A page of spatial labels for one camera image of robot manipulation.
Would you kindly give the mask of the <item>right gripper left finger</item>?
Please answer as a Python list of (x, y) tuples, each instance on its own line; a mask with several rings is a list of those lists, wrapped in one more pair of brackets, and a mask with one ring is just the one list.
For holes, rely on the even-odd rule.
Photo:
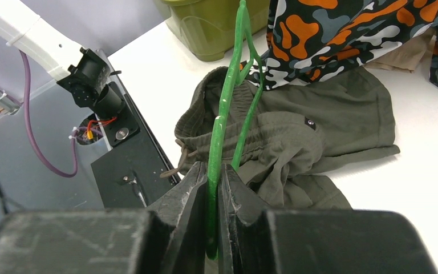
[(0, 273), (204, 273), (206, 165), (146, 208), (21, 211), (0, 222)]

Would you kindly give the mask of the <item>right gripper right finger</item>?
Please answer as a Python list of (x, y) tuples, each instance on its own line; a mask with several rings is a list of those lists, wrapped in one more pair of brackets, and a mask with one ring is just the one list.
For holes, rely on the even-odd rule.
[(436, 273), (402, 215), (277, 209), (224, 165), (218, 184), (219, 273)]

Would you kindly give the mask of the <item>dark green shorts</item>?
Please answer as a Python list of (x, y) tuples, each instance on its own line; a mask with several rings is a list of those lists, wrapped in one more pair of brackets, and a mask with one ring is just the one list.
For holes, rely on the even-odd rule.
[[(185, 175), (207, 162), (214, 119), (227, 68), (209, 72), (175, 126), (181, 147), (177, 168)], [(230, 104), (223, 163), (231, 164), (242, 124), (257, 93), (244, 81)], [(240, 179), (273, 207), (351, 209), (332, 180), (319, 175), (347, 164), (400, 153), (389, 91), (358, 67), (307, 86), (285, 85), (261, 95), (237, 171)]]

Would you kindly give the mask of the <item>green hanger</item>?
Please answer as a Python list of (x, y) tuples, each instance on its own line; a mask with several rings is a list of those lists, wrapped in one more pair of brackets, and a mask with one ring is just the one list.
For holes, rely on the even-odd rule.
[(264, 88), (265, 76), (263, 64), (252, 38), (252, 27), (246, 1), (240, 1), (236, 16), (235, 38), (232, 58), (226, 72), (224, 84), (221, 90), (218, 115), (214, 120), (212, 136), (209, 147), (208, 170), (207, 170), (207, 196), (206, 196), (206, 255), (211, 260), (218, 259), (218, 183), (222, 163), (222, 151), (226, 124), (232, 102), (233, 90), (241, 84), (254, 64), (259, 68), (259, 87), (253, 98), (242, 124), (240, 135), (234, 150), (232, 167), (237, 170), (240, 165), (241, 155), (244, 150), (246, 137), (255, 109)]

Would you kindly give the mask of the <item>camouflage patterned shorts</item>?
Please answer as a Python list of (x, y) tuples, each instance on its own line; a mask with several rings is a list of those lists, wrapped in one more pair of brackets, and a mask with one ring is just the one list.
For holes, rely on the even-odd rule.
[(272, 90), (323, 82), (434, 29), (429, 80), (438, 87), (438, 1), (271, 1), (267, 50), (246, 79)]

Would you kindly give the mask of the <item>olive green plastic basket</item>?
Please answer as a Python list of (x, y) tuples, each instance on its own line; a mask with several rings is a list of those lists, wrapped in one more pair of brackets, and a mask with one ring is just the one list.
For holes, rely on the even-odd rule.
[(171, 17), (168, 28), (184, 46), (204, 62), (224, 57), (234, 45), (239, 0), (163, 1)]

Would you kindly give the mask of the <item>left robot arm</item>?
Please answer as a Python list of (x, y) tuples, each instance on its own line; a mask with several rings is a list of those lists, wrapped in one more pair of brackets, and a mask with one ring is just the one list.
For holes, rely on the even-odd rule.
[(108, 83), (109, 65), (23, 2), (0, 1), (0, 37), (41, 65), (79, 107), (89, 108), (102, 119), (117, 117), (124, 109), (124, 100)]

